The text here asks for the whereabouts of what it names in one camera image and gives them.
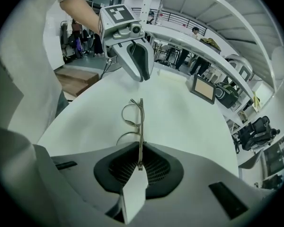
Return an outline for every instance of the ceiling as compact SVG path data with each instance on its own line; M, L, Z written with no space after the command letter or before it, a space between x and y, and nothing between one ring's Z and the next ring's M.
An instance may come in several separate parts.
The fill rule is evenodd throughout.
M261 0L162 0L163 9L213 30L245 57L273 89L273 50L283 44L281 32Z

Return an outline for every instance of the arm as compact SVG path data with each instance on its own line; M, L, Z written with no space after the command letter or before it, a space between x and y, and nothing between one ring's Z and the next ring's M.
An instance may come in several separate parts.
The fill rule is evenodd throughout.
M99 34L99 16L85 0L63 0L60 7L80 24Z

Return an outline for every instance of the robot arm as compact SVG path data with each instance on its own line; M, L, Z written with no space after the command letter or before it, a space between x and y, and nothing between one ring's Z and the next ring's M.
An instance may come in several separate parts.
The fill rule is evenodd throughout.
M135 81L148 80L154 65L152 46L144 39L140 19L125 5L102 8L99 31L107 58L118 57L124 70Z

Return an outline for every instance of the railing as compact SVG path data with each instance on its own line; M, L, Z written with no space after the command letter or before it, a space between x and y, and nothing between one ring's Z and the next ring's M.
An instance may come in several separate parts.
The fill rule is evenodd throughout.
M135 15L140 16L141 13L141 8L132 8L132 11L135 13ZM155 17L157 15L157 9L151 9L152 12L154 12ZM189 29L193 29L193 27L198 27L199 28L199 33L203 36L205 36L206 28L190 19L187 19L185 17L181 17L177 14L161 11L161 14L163 15L161 18L163 20L166 20L168 22L172 22L181 26L184 26Z

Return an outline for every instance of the black vent grille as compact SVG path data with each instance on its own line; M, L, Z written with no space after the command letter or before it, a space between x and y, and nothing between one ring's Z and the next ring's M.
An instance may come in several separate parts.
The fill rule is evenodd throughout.
M112 160L109 164L110 174L124 187L131 178L138 163L139 148L134 147Z
M146 170L148 185L153 185L164 179L170 171L168 161L149 148L143 149L143 156L145 156L143 165Z
M125 186L132 176L138 163L138 154L139 146L130 149L109 164L110 174L122 186ZM161 181L170 172L168 161L147 147L143 147L143 166L146 170L148 185Z

